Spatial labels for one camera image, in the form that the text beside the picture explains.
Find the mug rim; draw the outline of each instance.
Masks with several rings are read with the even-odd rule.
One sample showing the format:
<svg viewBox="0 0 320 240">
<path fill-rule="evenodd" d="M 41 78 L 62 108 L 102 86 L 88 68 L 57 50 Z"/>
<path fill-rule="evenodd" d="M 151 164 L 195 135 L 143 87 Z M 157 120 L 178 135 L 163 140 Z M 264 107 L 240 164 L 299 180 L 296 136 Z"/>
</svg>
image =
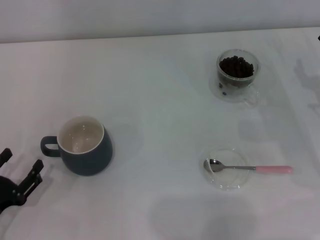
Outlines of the mug rim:
<svg viewBox="0 0 320 240">
<path fill-rule="evenodd" d="M 101 127 L 101 130 L 102 130 L 101 139 L 100 139 L 100 141 L 99 141 L 93 148 L 91 148 L 90 150 L 84 151 L 84 152 L 72 152 L 72 151 L 66 150 L 66 149 L 62 146 L 62 144 L 60 143 L 60 135 L 62 134 L 62 130 L 64 130 L 64 128 L 65 128 L 68 124 L 72 123 L 73 121 L 75 121 L 75 120 L 81 120 L 81 119 L 82 119 L 82 120 L 90 119 L 90 120 L 94 120 L 94 121 L 96 121 L 97 123 L 99 123 L 99 125 L 100 125 L 100 127 Z M 96 148 L 100 145 L 100 143 L 102 142 L 102 140 L 104 139 L 104 136 L 105 136 L 105 127 L 104 127 L 104 125 L 103 125 L 98 119 L 96 119 L 96 118 L 94 118 L 94 117 L 92 117 L 92 116 L 79 115 L 79 116 L 76 116 L 76 117 L 74 117 L 74 118 L 71 118 L 70 120 L 68 120 L 67 122 L 65 122 L 65 123 L 62 125 L 62 127 L 61 127 L 60 130 L 59 130 L 59 133 L 58 133 L 56 139 L 57 139 L 58 146 L 59 146 L 63 151 L 65 151 L 65 152 L 67 152 L 67 153 L 69 153 L 69 154 L 72 154 L 72 155 L 81 155 L 81 154 L 89 153 L 89 152 L 91 152 L 92 150 L 96 149 Z"/>
</svg>

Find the table surface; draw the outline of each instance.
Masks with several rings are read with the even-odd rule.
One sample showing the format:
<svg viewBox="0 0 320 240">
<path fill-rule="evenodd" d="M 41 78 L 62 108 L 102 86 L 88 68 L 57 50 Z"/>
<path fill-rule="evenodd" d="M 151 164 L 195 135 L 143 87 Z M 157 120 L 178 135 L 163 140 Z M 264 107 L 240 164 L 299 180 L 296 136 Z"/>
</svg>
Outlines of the table surface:
<svg viewBox="0 0 320 240">
<path fill-rule="evenodd" d="M 4 240 L 320 239 L 319 28 L 0 44 L 0 174 L 19 183 L 37 159 L 43 182 L 0 215 Z M 246 49 L 261 62 L 255 107 L 213 95 L 216 59 Z M 42 137 L 77 115 L 114 144 L 100 174 L 45 157 Z M 240 149 L 253 173 L 223 191 L 204 176 L 214 148 Z"/>
</svg>

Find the metal spoon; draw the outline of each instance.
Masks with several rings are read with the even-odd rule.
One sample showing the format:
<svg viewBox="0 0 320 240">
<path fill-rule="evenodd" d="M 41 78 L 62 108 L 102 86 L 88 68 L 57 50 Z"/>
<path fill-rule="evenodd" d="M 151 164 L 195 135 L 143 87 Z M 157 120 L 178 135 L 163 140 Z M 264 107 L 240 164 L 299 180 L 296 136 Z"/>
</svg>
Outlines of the metal spoon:
<svg viewBox="0 0 320 240">
<path fill-rule="evenodd" d="M 257 173 L 264 174 L 292 174 L 293 168 L 291 166 L 225 166 L 222 162 L 215 159 L 207 159 L 204 161 L 203 166 L 208 171 L 208 167 L 205 162 L 210 162 L 210 168 L 214 173 L 220 172 L 223 169 L 243 169 L 253 170 Z"/>
</svg>

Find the pink spoon handle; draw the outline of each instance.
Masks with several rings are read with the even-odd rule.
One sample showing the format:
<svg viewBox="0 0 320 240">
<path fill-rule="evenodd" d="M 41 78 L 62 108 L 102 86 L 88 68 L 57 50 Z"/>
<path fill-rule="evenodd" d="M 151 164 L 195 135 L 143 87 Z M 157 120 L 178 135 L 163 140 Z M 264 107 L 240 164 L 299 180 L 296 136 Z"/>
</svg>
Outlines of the pink spoon handle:
<svg viewBox="0 0 320 240">
<path fill-rule="evenodd" d="M 256 166 L 255 171 L 261 174 L 292 174 L 291 166 Z"/>
</svg>

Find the mug handle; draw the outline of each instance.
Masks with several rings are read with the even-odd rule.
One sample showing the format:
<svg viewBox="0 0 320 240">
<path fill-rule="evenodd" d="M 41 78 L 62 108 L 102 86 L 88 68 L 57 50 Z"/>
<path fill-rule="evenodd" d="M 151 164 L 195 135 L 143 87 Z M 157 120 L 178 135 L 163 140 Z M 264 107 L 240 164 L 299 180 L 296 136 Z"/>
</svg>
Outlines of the mug handle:
<svg viewBox="0 0 320 240">
<path fill-rule="evenodd" d="M 47 148 L 47 144 L 58 144 L 57 136 L 45 136 L 42 138 L 40 148 L 42 153 L 47 157 L 60 157 L 59 150 Z"/>
</svg>

